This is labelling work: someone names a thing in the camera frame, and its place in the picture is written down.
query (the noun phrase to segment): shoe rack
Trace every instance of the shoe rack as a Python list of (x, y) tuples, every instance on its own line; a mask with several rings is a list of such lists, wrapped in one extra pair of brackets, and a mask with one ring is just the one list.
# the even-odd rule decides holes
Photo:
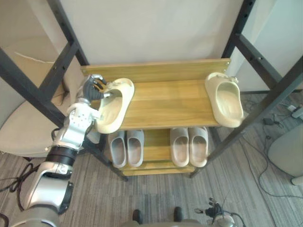
[[(140, 167), (124, 166), (126, 176), (191, 173), (195, 167), (175, 166), (171, 160), (169, 129), (217, 126), (204, 79), (225, 72), (230, 59), (82, 66), (83, 74), (99, 73), (107, 81), (129, 78), (135, 85), (121, 130), (144, 130), (144, 158)], [(98, 107), (99, 102), (92, 103)]]

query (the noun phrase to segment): chair cushion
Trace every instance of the chair cushion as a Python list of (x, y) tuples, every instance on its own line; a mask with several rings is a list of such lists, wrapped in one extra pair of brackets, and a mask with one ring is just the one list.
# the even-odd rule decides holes
[[(69, 105), (68, 94), (58, 109), (66, 113)], [(25, 101), (0, 129), (0, 150), (23, 157), (46, 157), (45, 148), (52, 144), (51, 131), (55, 128), (54, 123)], [(92, 130), (87, 137), (98, 143), (100, 134)]]

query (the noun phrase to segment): black shoe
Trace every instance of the black shoe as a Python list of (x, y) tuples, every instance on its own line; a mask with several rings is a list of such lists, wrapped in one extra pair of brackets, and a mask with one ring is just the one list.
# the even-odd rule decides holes
[(182, 219), (183, 219), (182, 208), (181, 207), (175, 207), (175, 209), (174, 209), (174, 221), (175, 222), (181, 222)]
[(139, 225), (141, 225), (142, 222), (142, 213), (140, 210), (134, 210), (133, 211), (133, 221), (136, 221), (139, 223)]

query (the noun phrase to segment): black metal frame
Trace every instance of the black metal frame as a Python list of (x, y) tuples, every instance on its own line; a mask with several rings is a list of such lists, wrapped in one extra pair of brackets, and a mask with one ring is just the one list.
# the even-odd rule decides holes
[[(0, 76), (49, 120), (54, 122), (57, 126), (62, 127), (65, 117), (57, 107), (51, 103), (51, 98), (63, 79), (64, 73), (74, 55), (77, 57), (80, 65), (89, 65), (89, 62), (79, 45), (78, 39), (59, 0), (47, 0), (47, 2), (68, 41), (52, 69), (47, 74), (41, 86), (37, 88), (4, 51), (0, 49)], [(254, 111), (243, 121), (241, 126), (234, 129), (224, 141), (220, 141), (216, 128), (210, 128), (210, 132), (217, 147), (208, 157), (208, 164), (232, 145), (253, 122), (261, 119), (277, 103), (281, 102), (294, 91), (303, 79), (302, 57), (282, 78), (264, 56), (262, 56), (245, 36), (241, 34), (254, 3), (255, 0), (243, 1), (229, 40), (222, 54), (222, 58), (230, 58), (234, 48), (237, 47), (270, 88), (270, 91), (263, 101), (258, 104)], [(85, 139), (83, 146), (86, 151), (93, 154), (119, 177), (127, 181), (128, 178), (124, 176), (120, 170), (114, 168), (110, 160), (104, 156), (105, 138), (105, 135), (101, 135), (99, 144), (94, 144), (88, 139)], [(196, 168), (195, 171), (190, 174), (190, 177), (194, 177), (201, 169), (203, 168)]]
[[(17, 65), (1, 48), (0, 77), (50, 121), (58, 127), (62, 127), (65, 116), (51, 102), (51, 99), (63, 80), (64, 74), (74, 56), (77, 57), (80, 65), (89, 65), (89, 62), (79, 45), (78, 39), (67, 19), (60, 1), (47, 0), (47, 2), (67, 39), (66, 46), (60, 53), (39, 88), (34, 85), (34, 83), (17, 67)], [(94, 144), (86, 138), (83, 142), (83, 147), (86, 152), (93, 154), (101, 163), (110, 168), (121, 179), (127, 181), (128, 178), (123, 175), (122, 171), (114, 168), (112, 162), (104, 156), (103, 150), (105, 138), (106, 136), (101, 134), (98, 144)]]
[[(251, 124), (259, 121), (279, 102), (292, 93), (303, 80), (303, 57), (282, 77), (275, 68), (264, 58), (264, 56), (251, 44), (243, 34), (241, 34), (249, 14), (254, 5), (254, 0), (244, 0), (239, 11), (239, 15), (224, 49), (222, 58), (230, 58), (235, 47), (243, 54), (246, 60), (251, 64), (254, 70), (259, 74), (262, 80), (270, 88), (268, 95), (259, 103), (255, 109), (245, 118), (242, 124), (234, 129), (222, 142), (215, 128), (211, 128), (210, 132), (215, 139), (215, 144), (219, 143), (215, 150), (209, 155), (208, 162), (219, 157), (229, 146), (237, 141)], [(190, 174), (194, 177), (201, 169), (196, 168)]]

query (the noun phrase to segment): white wall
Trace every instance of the white wall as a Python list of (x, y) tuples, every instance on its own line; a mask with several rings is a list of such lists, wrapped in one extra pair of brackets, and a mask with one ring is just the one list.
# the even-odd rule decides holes
[[(303, 55), (303, 1), (277, 0), (254, 46), (284, 76)], [(242, 91), (268, 90), (247, 61), (236, 77)]]
[(90, 64), (220, 58), (242, 0), (62, 0)]
[[(220, 58), (242, 0), (62, 0), (90, 64)], [(257, 0), (243, 34), (284, 75), (302, 54), (302, 1)], [(236, 49), (226, 72), (268, 89)]]

